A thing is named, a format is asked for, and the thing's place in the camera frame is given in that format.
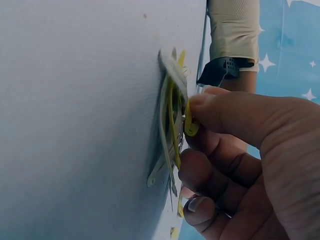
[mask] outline white star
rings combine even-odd
[[[309,3],[309,4],[312,4],[312,5],[320,7],[320,1],[319,0],[286,0],[286,1],[287,1],[288,5],[289,5],[289,8],[290,8],[292,2],[305,2],[305,3]]]
[[[306,94],[302,94],[302,97],[305,97],[309,101],[312,101],[312,99],[316,99],[317,98],[316,96],[313,96],[313,94],[311,92],[311,88],[309,89],[309,91]]]
[[[316,63],[315,63],[315,61],[312,61],[312,62],[310,62],[310,65],[312,66],[312,68],[315,66],[315,65],[317,65]]]
[[[263,30],[263,29],[261,28],[261,26],[259,25],[259,31],[260,31],[260,33],[262,33],[262,32],[264,32],[265,30]]]
[[[289,8],[290,8],[291,3],[292,3],[294,0],[286,0],[286,1],[287,1],[288,5],[289,5]]]
[[[269,60],[268,54],[266,54],[264,59],[259,63],[262,65],[264,72],[266,72],[269,67],[275,66],[275,64]]]

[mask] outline hand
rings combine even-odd
[[[209,92],[190,99],[202,126],[188,139],[196,150],[181,154],[179,177],[197,195],[184,207],[186,221],[208,240],[319,239],[320,107]],[[257,147],[261,160],[218,133]]]

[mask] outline star pattern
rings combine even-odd
[[[311,67],[313,68],[314,66],[316,66],[317,64],[315,63],[315,61],[310,62]]]
[[[259,25],[259,31],[260,31],[260,33],[262,33],[262,32],[264,32],[265,30],[262,29],[262,27]]]
[[[267,72],[269,67],[275,66],[276,64],[269,60],[268,54],[265,55],[264,59],[259,62],[262,65],[264,72]]]
[[[308,91],[307,93],[302,94],[302,97],[308,99],[309,101],[312,101],[313,99],[316,99],[316,98],[317,98],[316,96],[314,96],[314,95],[312,94],[311,88],[309,89],[309,91]]]

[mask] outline yellow plastic piece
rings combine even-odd
[[[170,229],[170,238],[177,240],[179,237],[179,229],[177,227],[171,227]]]
[[[194,137],[199,130],[199,123],[192,117],[189,101],[186,105],[184,132],[189,137]]]
[[[180,192],[179,199],[178,199],[178,216],[183,218],[184,217],[184,207],[182,206],[182,195]]]
[[[186,57],[186,51],[183,50],[177,61],[177,65],[181,69],[184,67],[185,57]],[[170,123],[171,137],[172,137],[173,146],[174,146],[174,162],[178,170],[180,170],[180,165],[181,165],[180,151],[179,151],[179,144],[177,141],[178,134],[177,134],[177,130],[175,129],[174,110],[173,110],[173,94],[175,89],[177,89],[177,87],[175,83],[171,80],[169,82],[169,89],[168,89],[169,123]],[[178,95],[178,105],[179,105],[179,108],[181,109],[183,108],[180,94]]]

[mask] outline yellow wire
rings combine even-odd
[[[170,81],[169,83],[169,103],[168,103],[168,110],[169,110],[169,123],[170,123],[170,130],[172,135],[172,141],[174,146],[174,153],[175,153],[175,165],[180,170],[181,160],[179,156],[179,145],[177,142],[177,133],[175,129],[175,121],[174,121],[174,110],[173,110],[173,92],[174,92],[174,83]]]

